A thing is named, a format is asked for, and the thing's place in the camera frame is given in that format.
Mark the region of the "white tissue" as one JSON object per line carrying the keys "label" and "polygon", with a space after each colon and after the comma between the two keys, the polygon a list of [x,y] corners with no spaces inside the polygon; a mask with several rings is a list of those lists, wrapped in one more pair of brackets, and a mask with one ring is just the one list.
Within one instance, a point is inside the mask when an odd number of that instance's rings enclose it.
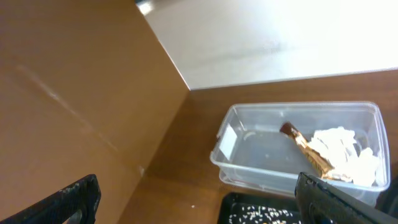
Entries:
{"label": "white tissue", "polygon": [[323,179],[352,182],[365,187],[375,182],[379,159],[373,155],[371,148],[360,147],[354,131],[342,126],[317,130],[308,146],[333,167],[322,175]]}

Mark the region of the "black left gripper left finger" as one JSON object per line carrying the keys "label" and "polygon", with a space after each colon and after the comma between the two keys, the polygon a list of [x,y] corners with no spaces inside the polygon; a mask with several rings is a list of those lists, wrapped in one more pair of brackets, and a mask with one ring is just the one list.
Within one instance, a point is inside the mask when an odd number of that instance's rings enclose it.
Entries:
{"label": "black left gripper left finger", "polygon": [[97,176],[89,174],[26,209],[2,224],[79,223],[94,224],[101,200]]}

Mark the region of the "food scraps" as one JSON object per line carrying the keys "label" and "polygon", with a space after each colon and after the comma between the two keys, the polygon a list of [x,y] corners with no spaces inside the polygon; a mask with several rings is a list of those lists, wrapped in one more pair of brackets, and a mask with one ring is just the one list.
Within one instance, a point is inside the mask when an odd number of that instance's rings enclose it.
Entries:
{"label": "food scraps", "polygon": [[227,224],[301,224],[298,212],[258,205],[235,205]]}

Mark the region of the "gold coffee sachet wrapper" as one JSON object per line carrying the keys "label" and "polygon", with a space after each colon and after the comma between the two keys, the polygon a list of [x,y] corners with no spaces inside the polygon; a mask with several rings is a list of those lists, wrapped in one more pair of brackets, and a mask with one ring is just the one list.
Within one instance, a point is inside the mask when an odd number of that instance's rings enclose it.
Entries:
{"label": "gold coffee sachet wrapper", "polygon": [[309,146],[307,139],[293,124],[286,122],[280,127],[279,131],[295,141],[302,154],[311,163],[321,178],[331,179],[331,176],[329,176],[328,173],[333,170],[334,167],[316,150]]}

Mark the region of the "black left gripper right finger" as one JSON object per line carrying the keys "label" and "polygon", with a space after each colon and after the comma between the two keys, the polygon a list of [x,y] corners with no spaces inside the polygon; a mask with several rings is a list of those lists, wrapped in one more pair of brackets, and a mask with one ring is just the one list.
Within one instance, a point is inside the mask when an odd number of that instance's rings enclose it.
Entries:
{"label": "black left gripper right finger", "polygon": [[298,175],[295,199],[304,223],[397,223],[397,218],[376,210],[304,172]]}

